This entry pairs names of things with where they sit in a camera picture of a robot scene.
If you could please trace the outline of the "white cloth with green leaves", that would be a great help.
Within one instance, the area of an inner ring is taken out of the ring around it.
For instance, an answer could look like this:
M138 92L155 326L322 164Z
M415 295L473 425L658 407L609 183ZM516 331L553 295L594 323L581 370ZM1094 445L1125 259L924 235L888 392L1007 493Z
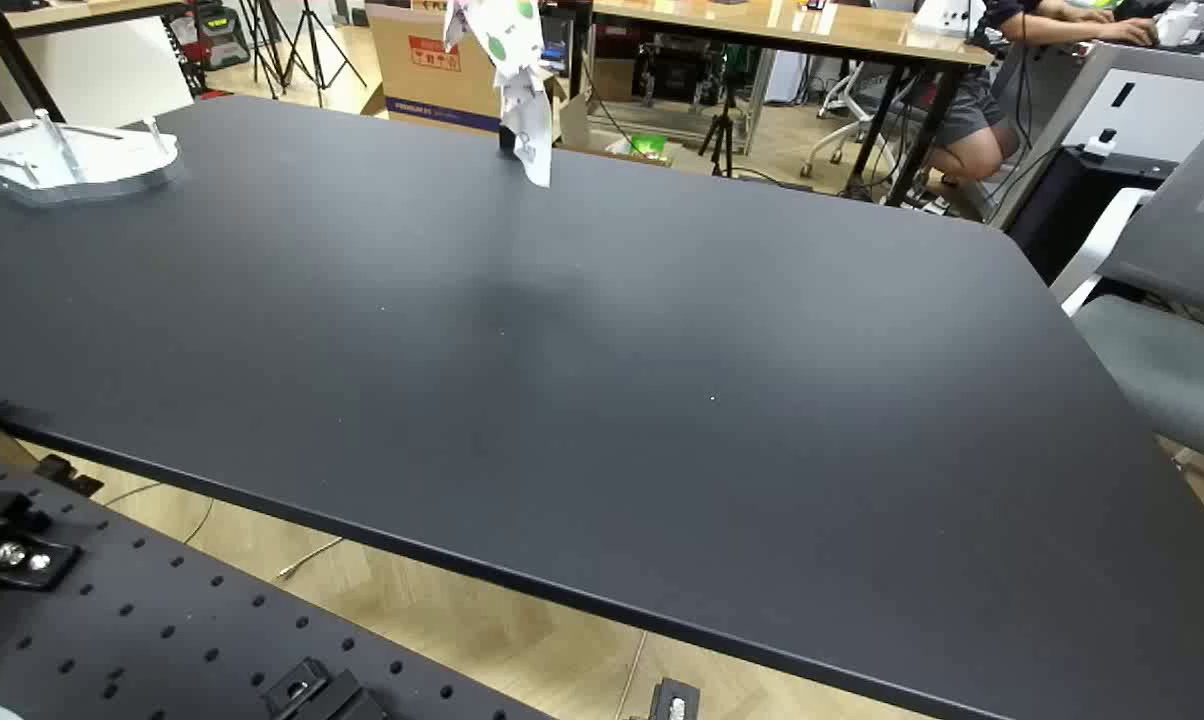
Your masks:
M490 89L498 97L498 126L512 136L512 154L524 180L553 183L553 99L538 0L448 0L444 45L476 40L490 62Z

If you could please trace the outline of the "cardboard box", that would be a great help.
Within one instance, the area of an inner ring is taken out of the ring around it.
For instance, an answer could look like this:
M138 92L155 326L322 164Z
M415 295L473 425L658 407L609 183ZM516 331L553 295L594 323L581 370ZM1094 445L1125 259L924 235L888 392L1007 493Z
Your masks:
M372 5L368 32L393 117L469 126L498 122L490 62L473 37L460 45L444 40L444 0Z

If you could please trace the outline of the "wooden desk with black legs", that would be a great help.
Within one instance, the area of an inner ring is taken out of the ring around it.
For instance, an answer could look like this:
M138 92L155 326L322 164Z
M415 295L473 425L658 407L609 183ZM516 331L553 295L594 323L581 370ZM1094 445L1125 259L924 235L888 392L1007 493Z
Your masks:
M888 62L882 99L900 97L907 73L933 73L935 97L895 169L882 194L888 206L907 194L964 75L992 62L987 48L933 32L911 12L849 0L586 0L586 12L652 32L695 32L729 45Z

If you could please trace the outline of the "seated person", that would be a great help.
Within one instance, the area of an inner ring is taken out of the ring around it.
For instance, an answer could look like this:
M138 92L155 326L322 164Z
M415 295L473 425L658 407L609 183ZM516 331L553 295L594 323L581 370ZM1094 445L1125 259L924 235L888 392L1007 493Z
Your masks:
M1033 48L1148 48L1154 45L1154 24L1148 14L1112 14L1103 8L1084 8L1080 0L982 0L976 37L982 45L1003 45L1003 53L987 68L964 75L933 136L929 164L950 186L982 183L1016 154L1016 99Z

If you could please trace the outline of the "black perforated mounting board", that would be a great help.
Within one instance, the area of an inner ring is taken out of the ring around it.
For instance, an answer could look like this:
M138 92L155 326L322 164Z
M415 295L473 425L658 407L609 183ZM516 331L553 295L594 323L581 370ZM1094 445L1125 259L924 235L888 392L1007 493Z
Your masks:
M0 467L78 558L0 585L0 720L544 720L60 485Z

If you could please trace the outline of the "grey office chair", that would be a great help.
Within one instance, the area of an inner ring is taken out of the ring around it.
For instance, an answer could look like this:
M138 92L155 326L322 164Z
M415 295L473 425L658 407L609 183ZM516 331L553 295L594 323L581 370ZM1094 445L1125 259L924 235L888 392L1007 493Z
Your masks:
M1052 301L1148 425L1204 453L1204 139L1103 205Z

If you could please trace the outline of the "clear plastic tray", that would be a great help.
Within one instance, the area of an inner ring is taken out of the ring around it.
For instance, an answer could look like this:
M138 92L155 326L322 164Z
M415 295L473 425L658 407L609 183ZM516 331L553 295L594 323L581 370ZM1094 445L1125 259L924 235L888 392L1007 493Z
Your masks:
M178 164L178 139L138 126L64 122L36 106L0 122L0 192L25 205L111 200L155 186Z

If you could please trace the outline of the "grey cabinet with slots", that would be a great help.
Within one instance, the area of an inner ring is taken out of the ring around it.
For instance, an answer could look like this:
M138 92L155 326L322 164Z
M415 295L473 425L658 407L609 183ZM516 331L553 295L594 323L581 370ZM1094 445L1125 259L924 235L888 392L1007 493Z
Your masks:
M1204 53L1094 48L1010 169L992 222L1052 278L1118 186L1154 186L1204 139Z

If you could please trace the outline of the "black clamp bracket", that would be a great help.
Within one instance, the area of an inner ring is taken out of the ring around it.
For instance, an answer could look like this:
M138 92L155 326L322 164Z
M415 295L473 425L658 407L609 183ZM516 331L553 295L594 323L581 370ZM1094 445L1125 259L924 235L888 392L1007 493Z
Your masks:
M25 592L55 587L78 558L75 545L47 534L52 521L25 493L0 493L0 585Z

